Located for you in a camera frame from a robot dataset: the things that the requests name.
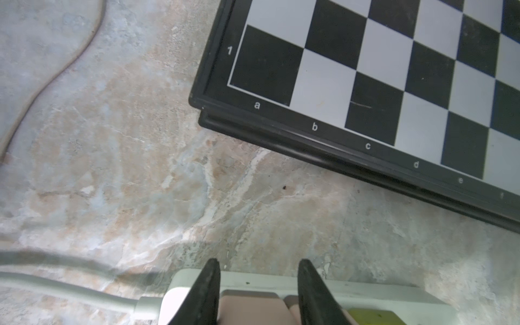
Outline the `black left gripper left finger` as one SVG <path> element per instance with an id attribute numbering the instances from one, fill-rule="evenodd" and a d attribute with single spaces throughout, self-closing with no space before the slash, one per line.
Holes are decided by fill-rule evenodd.
<path id="1" fill-rule="evenodd" d="M 169 325 L 217 324 L 220 281 L 219 261 L 209 259 Z"/>

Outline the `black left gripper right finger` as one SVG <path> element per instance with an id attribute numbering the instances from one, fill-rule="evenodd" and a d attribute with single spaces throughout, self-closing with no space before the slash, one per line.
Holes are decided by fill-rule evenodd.
<path id="1" fill-rule="evenodd" d="M 308 259 L 299 262 L 297 290 L 302 324 L 350 324 Z"/>

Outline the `yellow plug adapter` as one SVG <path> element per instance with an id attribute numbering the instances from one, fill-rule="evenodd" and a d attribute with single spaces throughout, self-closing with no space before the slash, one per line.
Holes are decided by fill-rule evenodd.
<path id="1" fill-rule="evenodd" d="M 352 308 L 347 311 L 358 325 L 399 325 L 405 322 L 392 311 Z"/>

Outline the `white power strip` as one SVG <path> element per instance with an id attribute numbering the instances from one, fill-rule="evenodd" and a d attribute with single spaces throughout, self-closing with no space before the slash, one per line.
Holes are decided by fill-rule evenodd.
<path id="1" fill-rule="evenodd" d="M 186 268 L 178 271 L 162 300 L 159 324 L 168 324 L 177 313 L 200 270 Z M 367 284 L 325 280 L 338 304 L 345 308 L 389 310 L 406 324 L 458 324 L 457 311 L 442 300 L 417 287 L 388 284 Z M 275 293 L 284 299 L 297 295 L 297 279 L 240 272 L 221 272 L 220 291 L 250 291 Z"/>

